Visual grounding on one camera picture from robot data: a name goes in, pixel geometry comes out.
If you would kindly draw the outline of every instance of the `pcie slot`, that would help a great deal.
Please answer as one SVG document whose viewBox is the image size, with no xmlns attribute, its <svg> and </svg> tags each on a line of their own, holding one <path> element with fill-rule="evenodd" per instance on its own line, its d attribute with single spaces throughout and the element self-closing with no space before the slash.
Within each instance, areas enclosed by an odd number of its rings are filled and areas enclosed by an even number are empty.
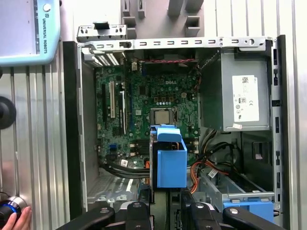
<svg viewBox="0 0 307 230">
<path fill-rule="evenodd" d="M 106 118 L 107 118 L 107 105 L 106 105 L 106 85 L 101 84 L 101 94 L 102 94 L 102 120 L 105 124 L 105 128 L 107 125 Z"/>
<path fill-rule="evenodd" d="M 115 118 L 115 84 L 113 81 L 109 83 L 110 91 L 110 117 Z"/>
</svg>

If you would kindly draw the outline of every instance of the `dell logo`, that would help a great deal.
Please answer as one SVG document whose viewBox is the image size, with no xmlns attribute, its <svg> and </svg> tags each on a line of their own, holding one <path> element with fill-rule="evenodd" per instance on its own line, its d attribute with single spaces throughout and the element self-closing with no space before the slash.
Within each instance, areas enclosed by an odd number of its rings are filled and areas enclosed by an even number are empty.
<svg viewBox="0 0 307 230">
<path fill-rule="evenodd" d="M 176 82 L 175 80 L 166 80 L 166 81 L 165 81 L 165 84 L 166 84 L 166 85 L 176 85 L 177 82 Z"/>
</svg>

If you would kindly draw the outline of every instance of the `screw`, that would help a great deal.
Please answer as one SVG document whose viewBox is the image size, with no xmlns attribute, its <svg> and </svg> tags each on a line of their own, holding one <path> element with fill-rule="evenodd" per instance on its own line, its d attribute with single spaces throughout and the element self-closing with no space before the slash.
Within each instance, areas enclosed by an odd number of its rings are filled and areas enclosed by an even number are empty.
<svg viewBox="0 0 307 230">
<path fill-rule="evenodd" d="M 235 208 L 231 208 L 231 209 L 229 209 L 229 211 L 230 211 L 232 214 L 238 214 L 238 213 L 239 213 L 239 211 L 236 210 Z"/>
<path fill-rule="evenodd" d="M 108 213 L 109 212 L 109 210 L 107 210 L 106 208 L 103 208 L 101 211 L 100 211 L 100 213 Z"/>
<path fill-rule="evenodd" d="M 198 208 L 203 208 L 204 205 L 203 205 L 202 203 L 196 203 L 196 207 L 198 207 Z"/>
<path fill-rule="evenodd" d="M 133 207 L 141 207 L 140 203 L 133 204 Z"/>
</svg>

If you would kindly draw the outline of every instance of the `sheet metal panel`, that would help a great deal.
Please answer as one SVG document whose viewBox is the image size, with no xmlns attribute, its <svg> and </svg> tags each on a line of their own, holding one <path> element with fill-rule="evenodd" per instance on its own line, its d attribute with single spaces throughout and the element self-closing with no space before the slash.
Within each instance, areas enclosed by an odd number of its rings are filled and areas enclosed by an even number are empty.
<svg viewBox="0 0 307 230">
<path fill-rule="evenodd" d="M 61 48 L 47 66 L 4 68 L 0 95 L 13 101 L 16 122 L 0 131 L 1 190 L 32 206 L 32 229 L 69 221 Z"/>
</svg>

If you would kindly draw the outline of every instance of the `barcode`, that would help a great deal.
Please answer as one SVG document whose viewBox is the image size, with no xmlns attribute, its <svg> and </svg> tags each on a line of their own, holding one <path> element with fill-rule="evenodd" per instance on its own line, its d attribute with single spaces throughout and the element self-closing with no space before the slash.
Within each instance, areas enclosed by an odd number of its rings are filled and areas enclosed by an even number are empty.
<svg viewBox="0 0 307 230">
<path fill-rule="evenodd" d="M 242 78 L 242 83 L 248 83 L 248 78 L 247 77 L 243 77 Z"/>
</svg>

